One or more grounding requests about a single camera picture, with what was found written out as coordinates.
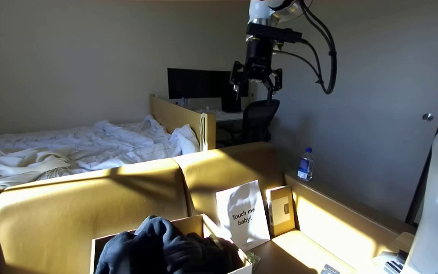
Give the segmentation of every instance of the wooden bed frame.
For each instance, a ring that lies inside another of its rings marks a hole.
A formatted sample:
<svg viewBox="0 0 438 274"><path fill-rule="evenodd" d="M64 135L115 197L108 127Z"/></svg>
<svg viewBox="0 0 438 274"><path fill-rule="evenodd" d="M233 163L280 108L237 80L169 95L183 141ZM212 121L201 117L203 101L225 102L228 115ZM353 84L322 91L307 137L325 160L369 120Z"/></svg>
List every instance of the wooden bed frame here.
<svg viewBox="0 0 438 274"><path fill-rule="evenodd" d="M181 106L172 104L150 94L150 114L155 120L172 133L176 128L190 125L197 136L200 150L216 148L216 115L213 113L197 113Z"/></svg>

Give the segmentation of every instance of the computer monitor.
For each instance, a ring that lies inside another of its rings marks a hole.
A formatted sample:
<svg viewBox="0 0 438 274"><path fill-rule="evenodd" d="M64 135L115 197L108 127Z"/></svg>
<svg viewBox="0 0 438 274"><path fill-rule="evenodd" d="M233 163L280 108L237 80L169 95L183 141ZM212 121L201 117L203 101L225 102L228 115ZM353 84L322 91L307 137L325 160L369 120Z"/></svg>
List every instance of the computer monitor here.
<svg viewBox="0 0 438 274"><path fill-rule="evenodd" d="M168 68L168 98L236 97L229 83L230 71ZM240 86L240 96L248 97L249 83Z"/></svg>

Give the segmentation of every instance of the cardboard box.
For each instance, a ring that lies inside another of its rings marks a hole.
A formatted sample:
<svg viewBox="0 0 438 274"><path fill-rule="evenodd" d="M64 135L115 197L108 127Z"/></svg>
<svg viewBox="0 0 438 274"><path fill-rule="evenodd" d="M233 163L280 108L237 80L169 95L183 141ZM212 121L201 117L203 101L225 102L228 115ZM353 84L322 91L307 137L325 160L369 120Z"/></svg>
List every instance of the cardboard box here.
<svg viewBox="0 0 438 274"><path fill-rule="evenodd" d="M214 222L212 222L212 220L210 220L210 218L205 214L175 220L172 221L172 223L184 234L195 232L204 238L207 238L209 236L211 236L212 238L223 238L233 243L230 238L224 236L224 233L221 232L219 227ZM113 234L92 240L92 249L90 255L90 274L94 274L97 262L99 262L99 256L101 256L104 246L109 240L111 240L111 238L116 235L117 234ZM236 269L233 272L230 272L229 274L251 274L252 264L247 259L247 256L242 250L234 245L234 243L233 246L238 250L238 255L242 260L244 266Z"/></svg>
<svg viewBox="0 0 438 274"><path fill-rule="evenodd" d="M270 213L270 234L278 236L295 228L294 200L291 186L280 186L266 190Z"/></svg>

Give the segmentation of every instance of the black mesh chair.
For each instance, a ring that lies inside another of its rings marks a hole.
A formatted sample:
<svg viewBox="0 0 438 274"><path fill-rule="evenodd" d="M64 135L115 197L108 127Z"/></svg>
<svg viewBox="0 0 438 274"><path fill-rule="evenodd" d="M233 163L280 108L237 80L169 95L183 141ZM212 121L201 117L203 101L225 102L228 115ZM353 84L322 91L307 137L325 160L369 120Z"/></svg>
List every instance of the black mesh chair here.
<svg viewBox="0 0 438 274"><path fill-rule="evenodd" d="M272 99L256 101L249 104L243 112L243 125L238 129L232 125L219 126L219 129L226 130L231 135L231 141L217 141L224 146L232 146L253 142L269 142L271 134L268 131L271 120L275 116L280 101Z"/></svg>

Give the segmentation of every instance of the leather couch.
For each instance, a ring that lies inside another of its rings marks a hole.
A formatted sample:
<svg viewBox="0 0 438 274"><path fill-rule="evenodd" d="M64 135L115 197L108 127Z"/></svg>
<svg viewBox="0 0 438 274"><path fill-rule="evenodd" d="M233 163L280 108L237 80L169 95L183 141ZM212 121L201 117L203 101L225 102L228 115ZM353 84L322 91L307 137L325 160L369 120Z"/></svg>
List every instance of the leather couch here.
<svg viewBox="0 0 438 274"><path fill-rule="evenodd" d="M292 242L302 233L353 268L359 258L346 254L346 245L367 251L368 260L401 232L413 232L283 174L275 149L254 143L1 190L0 274L87 274L93 238L135 229L148 215L176 220L206 213L217 222L214 193L256 179L263 194L271 187L293 187L297 231L280 237ZM339 237L318 229L321 223L338 229ZM274 258L266 254L262 261L274 264Z"/></svg>

